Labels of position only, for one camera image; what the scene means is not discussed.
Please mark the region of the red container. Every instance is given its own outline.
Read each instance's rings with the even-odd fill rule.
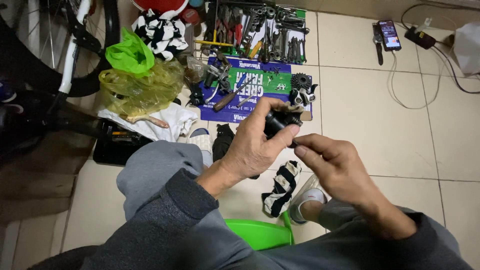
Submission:
[[[158,10],[161,13],[179,9],[185,0],[132,0],[140,9]]]

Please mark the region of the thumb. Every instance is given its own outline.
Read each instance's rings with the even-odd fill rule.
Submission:
[[[294,152],[307,167],[312,169],[320,180],[326,178],[335,170],[334,165],[325,161],[321,155],[306,146],[297,146]]]
[[[268,150],[272,151],[273,154],[278,156],[280,152],[292,144],[293,138],[300,131],[300,127],[295,124],[290,124],[284,129],[280,130],[271,138],[265,142],[265,146]]]

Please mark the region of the gray sweatpants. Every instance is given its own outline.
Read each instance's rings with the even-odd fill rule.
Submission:
[[[136,210],[181,168],[195,175],[201,173],[202,154],[196,145],[157,141],[135,152],[117,178],[118,188],[126,197],[123,205],[126,219],[133,217]],[[342,252],[346,240],[349,241],[349,248],[352,242],[361,245],[359,250],[373,245],[371,237],[365,233],[368,231],[365,221],[352,206],[333,199],[322,208],[318,223],[331,232],[301,244],[255,252],[227,227],[216,209],[195,225],[180,244],[179,252],[188,257],[185,261],[192,264],[182,265],[182,268],[234,268],[253,261],[252,264],[260,265],[263,269],[313,270],[324,266],[358,269],[359,261],[368,268],[365,254]],[[430,223],[440,239],[460,254],[458,243],[449,231],[432,219]]]

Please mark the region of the wristwatch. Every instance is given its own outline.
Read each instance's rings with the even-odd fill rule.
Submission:
[[[384,56],[382,55],[382,42],[384,41],[384,39],[382,37],[382,32],[380,31],[380,28],[377,23],[372,23],[372,27],[373,27],[373,42],[377,47],[378,64],[383,65]]]

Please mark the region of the right hand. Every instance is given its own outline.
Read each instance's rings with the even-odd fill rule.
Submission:
[[[333,198],[354,206],[368,206],[383,197],[351,142],[310,134],[295,138],[295,155],[317,175]]]

